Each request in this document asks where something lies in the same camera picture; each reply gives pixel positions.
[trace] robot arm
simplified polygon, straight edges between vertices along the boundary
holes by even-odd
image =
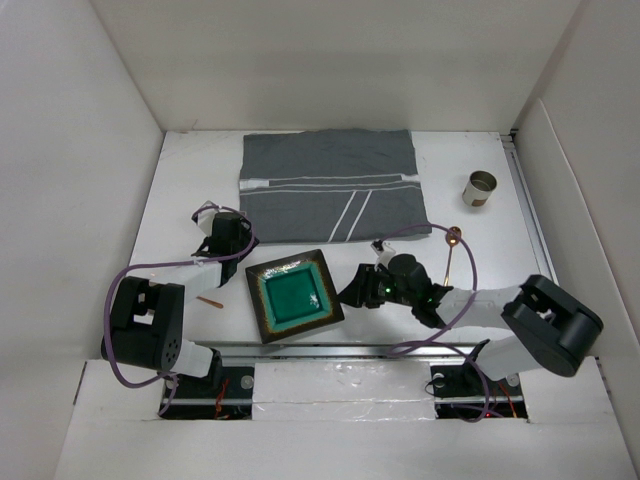
[[[352,307],[378,308],[392,302],[411,307],[411,313],[429,328],[446,328],[473,292],[443,287],[429,279],[413,255],[395,255],[374,242],[376,265],[361,264],[354,280],[340,293]],[[492,380],[535,368],[557,375],[575,375],[603,328],[600,318],[541,275],[521,286],[480,290],[453,328],[494,327],[515,335],[488,341],[474,351],[474,359]]]
[[[195,257],[215,258],[243,251],[251,225],[237,213],[214,211],[194,217],[207,237]],[[194,260],[149,279],[128,276],[118,286],[111,309],[111,339],[119,363],[207,378],[215,384],[222,361],[217,351],[182,338],[184,305],[201,293],[224,285],[242,257],[222,262]],[[104,340],[102,357],[107,358]]]

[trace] teal glaze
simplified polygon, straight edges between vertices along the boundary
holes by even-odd
[[[259,280],[269,329],[283,332],[330,313],[329,295],[318,267],[304,262]]]

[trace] white table surface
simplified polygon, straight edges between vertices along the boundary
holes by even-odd
[[[138,232],[132,263],[188,259],[203,234],[190,220],[206,200],[237,208],[238,178],[242,166],[242,138],[252,132],[169,132]],[[480,288],[499,288],[524,282],[538,266],[531,246],[514,183],[497,133],[413,132],[416,161],[429,220],[462,228],[479,272]],[[468,175],[487,170],[498,188],[484,207],[468,207],[461,194]],[[392,241],[399,253],[411,253],[431,278],[444,278],[448,247],[440,231],[426,239]],[[259,343],[244,268],[269,260],[321,248],[336,290],[355,275],[359,263],[373,263],[368,242],[318,245],[260,245],[239,266],[221,289],[205,296],[222,302],[219,310],[199,301],[185,308],[184,336],[196,341]],[[453,253],[451,284],[471,287],[469,260],[461,246]],[[136,273],[147,275],[148,272]],[[426,338],[429,330],[409,309],[387,304],[377,310],[344,307],[346,320],[322,330],[297,335],[279,343],[392,344]],[[485,329],[466,328],[443,337],[448,341],[478,341]],[[490,336],[498,339],[501,331]]]

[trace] white stripe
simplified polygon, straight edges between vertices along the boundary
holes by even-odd
[[[377,177],[400,177],[402,173],[379,173],[377,175],[353,175],[350,177],[289,177],[289,178],[270,178],[269,180],[313,180],[314,178],[321,178],[323,180],[330,178],[377,178]]]
[[[416,185],[405,185],[404,187],[393,187],[393,188],[373,188],[368,189],[364,188],[362,190],[355,190],[356,192],[381,192],[384,190],[402,190],[403,188],[415,188],[416,190],[421,190],[420,187]],[[247,195],[262,195],[264,193],[344,193],[344,192],[353,192],[353,189],[349,190],[264,190],[262,192],[246,192],[240,193],[241,197]]]
[[[333,236],[336,234],[336,230],[338,229],[338,225],[340,225],[340,222],[344,218],[344,214],[347,213],[347,210],[349,210],[349,205],[351,205],[351,201],[353,200],[353,197],[355,197],[355,196],[356,196],[356,192],[354,191],[353,194],[351,195],[351,198],[349,198],[349,201],[347,202],[347,205],[344,207],[344,210],[342,211],[342,215],[340,215],[340,218],[338,219],[338,223],[336,223],[336,226],[333,227],[333,231],[331,232],[331,236],[329,237],[329,240],[327,240],[327,243],[331,243],[331,240],[333,240]]]
[[[358,213],[358,216],[354,220],[353,225],[351,225],[351,230],[349,230],[349,234],[347,235],[347,239],[345,240],[346,242],[348,242],[349,239],[351,238],[351,234],[353,233],[353,229],[356,228],[356,225],[358,224],[358,220],[360,220],[360,217],[362,216],[362,212],[364,212],[364,207],[366,207],[367,203],[369,203],[369,199],[371,198],[371,193],[372,192],[373,192],[373,190],[369,190],[369,195],[367,195],[366,200],[362,204],[362,208],[360,209],[360,213]]]
[[[420,175],[417,173],[415,175],[405,175],[404,173],[400,175],[400,178],[405,182],[416,182],[420,183]]]
[[[250,178],[248,180],[240,180],[240,190],[252,190],[254,188],[268,187],[269,180],[264,178]]]
[[[393,185],[395,183],[409,183],[406,180],[396,180],[394,182],[385,182],[385,183],[330,183],[330,184],[322,184],[322,183],[283,183],[280,185],[266,185],[269,188],[280,188],[280,187],[379,187],[381,185]]]

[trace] white wall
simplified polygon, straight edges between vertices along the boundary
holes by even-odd
[[[508,132],[579,0],[92,0],[160,126]]]
[[[52,478],[162,134],[87,0],[0,1],[0,478]]]
[[[516,138],[559,280],[603,316],[596,351],[636,469],[639,46],[640,2],[585,2],[557,70]]]

